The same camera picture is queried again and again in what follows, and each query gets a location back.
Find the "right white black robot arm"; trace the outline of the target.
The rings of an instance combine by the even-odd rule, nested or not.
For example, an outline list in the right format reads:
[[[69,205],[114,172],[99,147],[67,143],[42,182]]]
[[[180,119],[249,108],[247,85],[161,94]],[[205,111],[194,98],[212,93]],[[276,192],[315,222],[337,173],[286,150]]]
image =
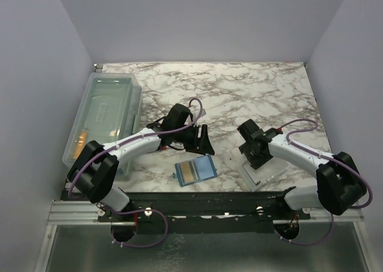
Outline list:
[[[300,209],[325,209],[342,215],[348,209],[361,209],[371,204],[373,194],[361,177],[352,157],[313,149],[283,133],[282,127],[262,130],[252,119],[238,127],[244,139],[239,147],[246,158],[240,174],[256,192],[272,179],[282,175],[289,164],[316,179],[316,185],[290,188],[275,205],[276,214],[289,219]]]

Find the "clear acrylic card box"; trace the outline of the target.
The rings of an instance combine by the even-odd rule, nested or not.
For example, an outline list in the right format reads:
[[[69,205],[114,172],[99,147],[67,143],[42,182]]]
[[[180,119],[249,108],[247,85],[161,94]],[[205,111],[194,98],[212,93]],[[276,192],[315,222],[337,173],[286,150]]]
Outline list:
[[[252,192],[260,191],[266,184],[284,174],[288,169],[288,163],[279,158],[272,159],[258,169],[251,167],[249,161],[245,161],[239,169],[240,175]]]

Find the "teal leather card holder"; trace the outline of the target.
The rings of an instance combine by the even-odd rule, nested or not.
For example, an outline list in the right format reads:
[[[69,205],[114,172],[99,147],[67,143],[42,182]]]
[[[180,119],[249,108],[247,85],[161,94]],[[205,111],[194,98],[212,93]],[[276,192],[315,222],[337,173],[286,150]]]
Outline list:
[[[218,176],[217,169],[215,168],[213,159],[210,155],[203,155],[188,161],[192,161],[194,163],[197,173],[197,180],[193,183],[185,184],[180,170],[180,164],[184,161],[176,163],[173,178],[178,181],[180,187],[185,187],[188,185],[214,179]]]

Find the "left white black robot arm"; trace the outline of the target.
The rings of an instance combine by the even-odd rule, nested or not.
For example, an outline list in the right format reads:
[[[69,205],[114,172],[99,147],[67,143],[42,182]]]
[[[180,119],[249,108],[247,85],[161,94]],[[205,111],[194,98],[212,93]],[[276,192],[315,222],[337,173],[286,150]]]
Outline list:
[[[175,104],[169,113],[145,128],[115,142],[100,144],[92,140],[85,144],[67,175],[71,185],[68,197],[77,189],[85,198],[112,209],[119,221],[127,221],[133,212],[130,198],[114,185],[118,168],[139,156],[156,152],[174,142],[187,152],[214,155],[206,125],[198,125],[206,114],[203,108],[193,115],[188,106]]]

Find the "gold credit card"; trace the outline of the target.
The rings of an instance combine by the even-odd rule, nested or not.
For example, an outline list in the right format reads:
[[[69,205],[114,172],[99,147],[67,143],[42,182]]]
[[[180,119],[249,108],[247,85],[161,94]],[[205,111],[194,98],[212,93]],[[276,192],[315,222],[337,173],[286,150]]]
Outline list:
[[[180,170],[185,184],[190,184],[197,180],[196,169],[192,161],[182,162]]]

